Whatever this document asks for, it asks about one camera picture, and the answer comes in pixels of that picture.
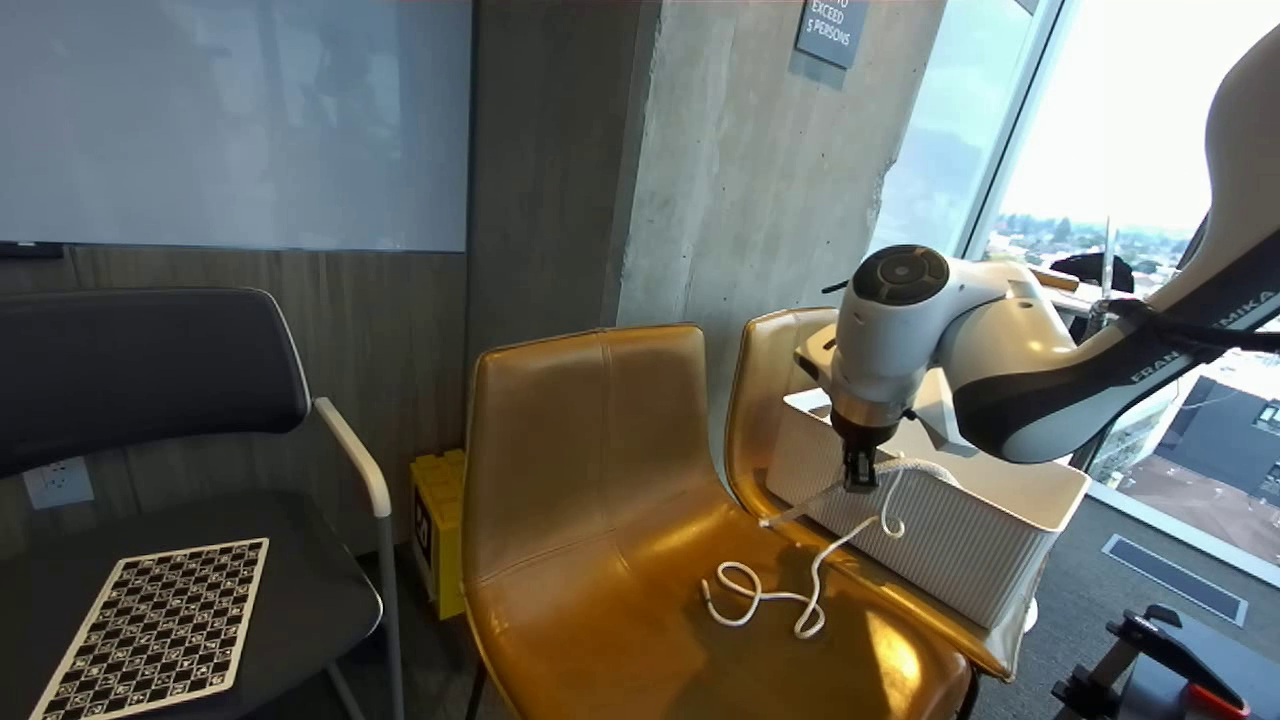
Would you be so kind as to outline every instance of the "sign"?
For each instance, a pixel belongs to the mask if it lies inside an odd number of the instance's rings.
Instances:
[[[870,0],[809,0],[802,11],[797,52],[847,68],[864,16]]]

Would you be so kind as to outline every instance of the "wire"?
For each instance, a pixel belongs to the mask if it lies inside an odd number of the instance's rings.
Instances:
[[[903,524],[903,520],[895,520],[895,524],[889,520],[894,494],[895,494],[901,480],[909,476],[909,467],[927,467],[927,471],[938,471],[938,465],[901,465],[895,476],[889,480],[889,493],[885,493],[880,513],[858,520],[843,537],[838,537],[834,545],[826,545],[826,548],[813,555],[813,562],[809,562],[809,597],[786,591],[786,586],[766,586],[766,581],[759,581],[759,570],[758,570],[752,562],[743,562],[743,558],[721,558],[721,562],[717,562],[717,581],[721,581],[727,591],[743,597],[749,607],[743,607],[740,615],[721,611],[721,607],[717,607],[717,597],[713,597],[713,581],[701,581],[707,615],[713,615],[717,624],[724,624],[724,629],[749,629],[749,624],[758,618],[759,605],[786,600],[786,605],[804,605],[804,611],[802,611],[797,624],[793,624],[793,636],[797,636],[797,641],[813,641],[816,631],[826,631],[826,624],[830,624],[830,611],[820,607],[820,597],[826,597],[826,576],[820,576],[820,568],[826,568],[826,558],[830,558],[838,548],[853,545],[853,541],[858,541],[864,526],[874,526],[874,524],[880,524],[880,530],[885,530],[889,541],[903,541],[903,537],[909,537],[909,524]]]

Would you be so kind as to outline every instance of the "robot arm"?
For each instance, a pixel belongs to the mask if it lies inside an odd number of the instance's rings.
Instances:
[[[1195,254],[1084,345],[1074,345],[1034,273],[931,246],[870,254],[838,336],[802,347],[834,397],[847,483],[878,483],[878,444],[940,369],[970,444],[1042,465],[1068,457],[1126,409],[1280,311],[1280,26],[1225,75],[1208,111],[1213,216]]]

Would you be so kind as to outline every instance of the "gray chair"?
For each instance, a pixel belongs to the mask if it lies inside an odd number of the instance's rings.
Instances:
[[[276,493],[238,483],[229,494],[165,513],[115,513],[126,520],[39,537],[0,562],[0,714],[35,706],[120,555],[247,537],[268,537],[268,555],[238,684],[165,713],[247,714],[328,672],[349,713],[360,714],[337,658],[384,629],[388,704],[379,706],[404,714],[393,494],[332,399],[312,399],[289,319],[274,297],[247,286],[8,297],[0,298],[0,336],[0,480],[154,439],[298,433],[317,417],[352,461],[352,467],[317,476],[360,476],[360,507],[375,526],[379,558],[379,585],[373,585],[317,500],[280,493],[289,483],[274,483]],[[320,452],[323,444],[298,439],[289,449]]]

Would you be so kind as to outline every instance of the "chair armrest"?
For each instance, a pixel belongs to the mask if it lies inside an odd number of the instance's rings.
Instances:
[[[328,397],[317,397],[317,411],[320,411],[323,428],[332,433],[332,439],[349,452],[352,467],[360,471],[373,514],[388,520],[393,493],[388,493],[384,467],[373,461],[363,439],[352,433],[352,422],[343,420],[343,411],[337,411],[337,402]]]

